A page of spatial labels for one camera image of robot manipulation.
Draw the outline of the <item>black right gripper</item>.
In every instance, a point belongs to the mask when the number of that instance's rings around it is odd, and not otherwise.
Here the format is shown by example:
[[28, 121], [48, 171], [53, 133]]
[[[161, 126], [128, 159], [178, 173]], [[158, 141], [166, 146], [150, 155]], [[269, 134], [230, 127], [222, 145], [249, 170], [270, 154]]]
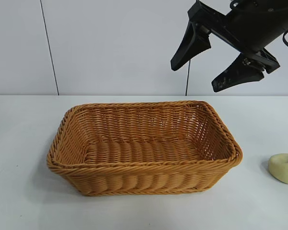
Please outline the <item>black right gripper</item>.
[[226, 15], [201, 1], [188, 10], [189, 22], [178, 50], [170, 61], [179, 70], [194, 56], [211, 48], [210, 34], [239, 51], [232, 64], [211, 82], [214, 92], [260, 81], [263, 71], [280, 67], [266, 46], [288, 32], [288, 0], [234, 0]]

